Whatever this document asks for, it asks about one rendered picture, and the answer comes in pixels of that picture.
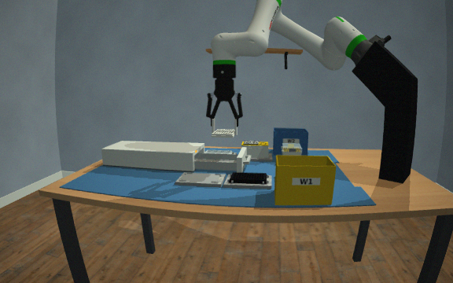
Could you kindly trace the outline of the blue flat mat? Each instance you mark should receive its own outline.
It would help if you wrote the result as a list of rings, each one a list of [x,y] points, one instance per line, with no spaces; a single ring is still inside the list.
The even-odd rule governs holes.
[[[89,193],[155,200],[180,204],[198,204],[242,208],[335,208],[375,206],[361,186],[354,186],[336,165],[340,162],[329,150],[308,150],[308,156],[328,156],[336,165],[333,201],[328,205],[275,205],[274,180],[276,156],[272,162],[250,161],[242,173],[272,175],[271,189],[241,189],[206,186],[180,186],[175,181],[184,171],[158,171],[101,165],[60,186]]]

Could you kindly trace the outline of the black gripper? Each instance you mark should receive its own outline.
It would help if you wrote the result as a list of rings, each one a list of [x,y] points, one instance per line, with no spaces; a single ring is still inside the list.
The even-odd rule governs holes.
[[[215,107],[211,114],[212,108],[212,98],[213,96],[217,97]],[[232,97],[236,96],[238,101],[238,111],[239,115],[236,112]],[[242,107],[241,107],[241,93],[236,93],[234,91],[234,81],[232,79],[216,79],[215,80],[215,91],[214,93],[208,93],[208,107],[206,116],[211,119],[212,133],[215,132],[215,114],[219,107],[221,101],[228,101],[231,107],[231,110],[234,114],[234,135],[238,134],[238,119],[243,116]]]

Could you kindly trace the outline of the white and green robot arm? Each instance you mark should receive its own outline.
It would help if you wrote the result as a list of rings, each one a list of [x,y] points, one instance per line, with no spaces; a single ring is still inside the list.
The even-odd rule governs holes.
[[[390,35],[384,39],[375,35],[367,40],[342,17],[334,17],[327,23],[322,39],[284,16],[281,7],[282,0],[257,0],[246,32],[220,33],[213,38],[213,78],[236,78],[236,57],[263,55],[268,47],[270,30],[295,42],[333,71],[344,65],[346,57],[356,66],[375,41],[385,46],[391,39]]]

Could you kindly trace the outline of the olive yellow open bin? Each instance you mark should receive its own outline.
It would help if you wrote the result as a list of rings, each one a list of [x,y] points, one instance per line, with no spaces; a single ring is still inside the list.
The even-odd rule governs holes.
[[[275,205],[332,204],[336,165],[328,156],[276,155],[276,169]]]

